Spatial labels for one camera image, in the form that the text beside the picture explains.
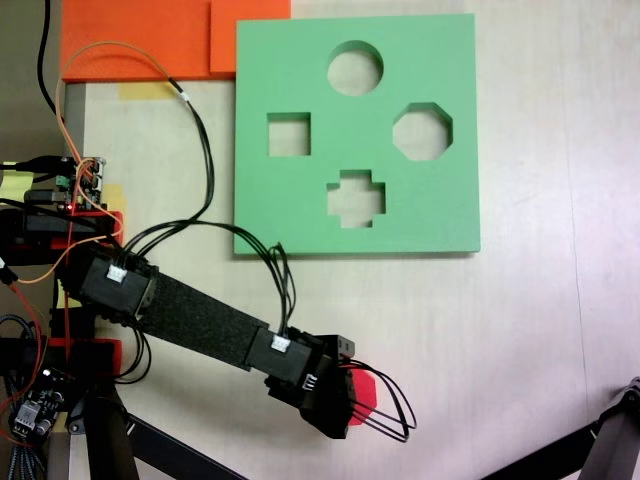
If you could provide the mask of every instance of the white table surface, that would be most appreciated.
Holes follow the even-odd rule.
[[[132,413],[251,479],[474,479],[592,421],[640,374],[640,2],[293,0],[298,18],[461,12],[476,16],[482,251],[291,261],[292,324],[353,339],[400,383],[409,443],[324,438],[263,374],[155,340],[148,378],[120,389]],[[230,222],[234,85],[183,85],[216,162],[205,218]],[[178,101],[88,85],[84,120],[129,236],[198,208],[202,154]],[[227,234],[191,228],[149,258],[276,326],[267,270],[233,258]]]

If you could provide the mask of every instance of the green foam board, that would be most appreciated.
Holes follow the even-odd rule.
[[[327,77],[353,45],[383,66],[361,96]],[[237,225],[300,254],[480,249],[472,15],[243,21],[237,65]],[[411,161],[393,142],[394,124],[420,108],[452,126],[451,145],[430,161]],[[273,118],[308,119],[308,151],[270,155]],[[369,228],[342,228],[328,214],[327,189],[349,172],[384,184],[384,213]]]

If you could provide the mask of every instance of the connector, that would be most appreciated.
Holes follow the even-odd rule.
[[[5,261],[0,257],[0,282],[5,285],[11,285],[18,279],[18,276],[9,268]]]
[[[107,271],[107,278],[113,280],[116,283],[122,283],[124,277],[127,276],[127,271],[124,268],[116,267],[115,265],[109,265]]]
[[[273,340],[271,341],[271,348],[282,353],[286,353],[289,345],[291,345],[291,340],[279,335],[274,335]]]

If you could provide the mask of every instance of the wire bundle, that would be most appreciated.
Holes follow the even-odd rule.
[[[27,322],[18,315],[2,315],[0,316],[0,325],[5,322],[14,322],[22,327],[21,339],[35,340],[38,335],[35,322]],[[9,401],[11,412],[15,414],[23,403],[20,391],[29,388],[29,379],[16,372],[15,375],[11,375],[6,372],[4,376],[4,387],[7,392],[7,398]],[[27,446],[14,442],[13,449],[11,450],[11,457],[9,459],[9,470],[7,474],[7,480],[14,480],[19,478],[21,480],[36,480],[37,471],[40,470],[46,475],[44,455],[38,448]]]
[[[387,387],[389,394],[393,400],[394,406],[396,408],[396,412],[398,414],[398,418],[392,417],[391,415],[377,410],[369,405],[366,405],[355,398],[351,398],[350,401],[353,407],[353,416],[354,418],[360,420],[365,425],[377,430],[378,432],[386,435],[393,440],[397,440],[401,443],[406,443],[409,440],[409,432],[410,430],[415,430],[417,428],[416,416],[413,413],[413,408],[411,408],[411,404],[407,400],[407,397],[402,392],[398,384],[387,374],[376,370],[375,368],[367,365],[364,362],[360,362],[359,360],[348,359],[344,360],[340,363],[341,368],[348,368],[351,370],[365,370],[377,376]],[[407,413],[404,410],[404,406],[407,407],[408,413],[411,416],[411,422],[407,421]],[[375,413],[391,422],[394,422],[396,425],[402,427],[402,430],[399,431],[396,428],[389,426],[387,423],[377,420],[375,418],[371,418],[370,414]]]
[[[135,335],[136,339],[136,356],[129,368],[114,377],[114,381],[118,385],[133,385],[134,383],[138,383],[147,376],[149,370],[151,369],[152,355],[149,340],[147,340],[147,337],[145,337],[142,329],[138,325],[137,320],[129,326],[133,330],[133,334]],[[127,375],[132,374],[140,366],[140,364],[142,363],[142,359],[144,358],[145,350],[147,351],[147,366],[145,367],[144,371],[137,378],[124,378]]]

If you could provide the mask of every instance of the red object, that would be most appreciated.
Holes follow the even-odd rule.
[[[213,0],[211,2],[211,74],[218,79],[236,75],[238,20],[291,18],[289,0]]]
[[[124,222],[124,216],[122,215],[121,212],[109,212],[111,215],[117,217],[121,222]],[[82,211],[77,211],[74,215],[74,217],[106,217],[106,214],[104,214],[103,212],[100,211],[90,211],[90,212],[82,212]],[[115,236],[116,241],[122,245],[122,242],[124,241],[124,232],[120,232],[118,235]],[[74,239],[72,237],[71,239],[71,243],[73,243],[74,241],[77,241],[76,239]],[[68,247],[68,239],[65,237],[55,237],[51,240],[51,249],[52,250],[65,250]]]
[[[60,65],[90,43],[118,41],[147,51],[178,80],[229,78],[235,22],[289,16],[289,0],[65,0]],[[64,76],[67,82],[162,79],[144,57],[114,46],[87,51]]]
[[[353,386],[356,391],[356,400],[368,407],[376,408],[378,406],[378,396],[376,395],[376,381],[365,370],[351,369],[353,374]],[[362,405],[354,405],[356,411],[368,418],[371,412],[371,408],[363,407]],[[362,425],[362,420],[351,417],[349,426]]]
[[[76,342],[83,343],[112,343],[113,344],[113,370],[109,373],[111,375],[118,375],[120,373],[120,369],[122,367],[122,342],[120,340],[116,340],[113,338],[93,338],[91,340],[76,340],[74,338],[71,339],[71,346],[73,346]],[[50,338],[49,347],[65,347],[65,339],[64,338]]]

